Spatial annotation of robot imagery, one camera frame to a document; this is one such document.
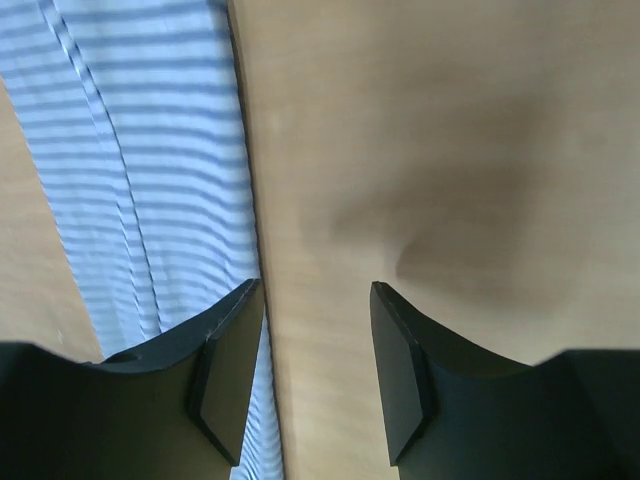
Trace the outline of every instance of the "blue striped fabric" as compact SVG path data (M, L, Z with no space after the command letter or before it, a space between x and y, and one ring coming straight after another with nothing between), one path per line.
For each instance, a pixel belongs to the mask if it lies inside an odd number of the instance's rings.
M0 19L0 75L105 355L259 275L226 5L5 0ZM283 478L266 321L232 478Z

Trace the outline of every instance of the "wood grain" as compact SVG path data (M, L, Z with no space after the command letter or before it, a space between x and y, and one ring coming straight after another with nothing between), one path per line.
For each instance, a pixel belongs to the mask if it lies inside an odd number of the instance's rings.
M101 358L38 176L0 82L0 340Z
M520 361L640 346L640 4L234 7L290 478L397 478L372 280Z

